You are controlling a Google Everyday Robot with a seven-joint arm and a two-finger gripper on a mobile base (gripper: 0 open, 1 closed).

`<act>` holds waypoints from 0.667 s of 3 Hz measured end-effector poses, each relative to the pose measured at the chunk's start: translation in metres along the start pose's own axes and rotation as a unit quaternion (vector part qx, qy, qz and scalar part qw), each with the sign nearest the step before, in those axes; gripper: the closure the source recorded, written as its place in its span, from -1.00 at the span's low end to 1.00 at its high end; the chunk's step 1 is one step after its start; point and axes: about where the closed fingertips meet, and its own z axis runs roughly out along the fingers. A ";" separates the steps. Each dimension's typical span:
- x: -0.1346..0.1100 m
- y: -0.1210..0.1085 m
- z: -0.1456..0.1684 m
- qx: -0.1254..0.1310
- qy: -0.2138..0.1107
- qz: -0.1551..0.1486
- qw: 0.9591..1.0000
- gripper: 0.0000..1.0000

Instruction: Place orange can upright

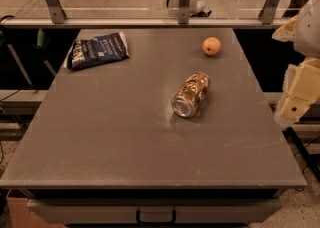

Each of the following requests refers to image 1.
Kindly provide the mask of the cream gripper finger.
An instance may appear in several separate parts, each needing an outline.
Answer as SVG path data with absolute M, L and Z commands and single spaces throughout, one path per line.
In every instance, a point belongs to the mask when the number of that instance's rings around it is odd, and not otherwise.
M 309 110 L 311 103 L 299 98 L 292 98 L 283 93 L 277 102 L 274 121 L 280 126 L 291 126 Z
M 280 42 L 293 41 L 296 20 L 296 16 L 290 18 L 284 25 L 275 30 L 272 38 Z

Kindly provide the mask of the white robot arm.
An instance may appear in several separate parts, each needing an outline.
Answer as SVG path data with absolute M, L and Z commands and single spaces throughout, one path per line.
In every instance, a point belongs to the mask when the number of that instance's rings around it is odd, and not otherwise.
M 308 0 L 272 38 L 291 41 L 294 50 L 305 57 L 299 65 L 288 66 L 274 113 L 278 125 L 289 127 L 320 98 L 320 0 Z

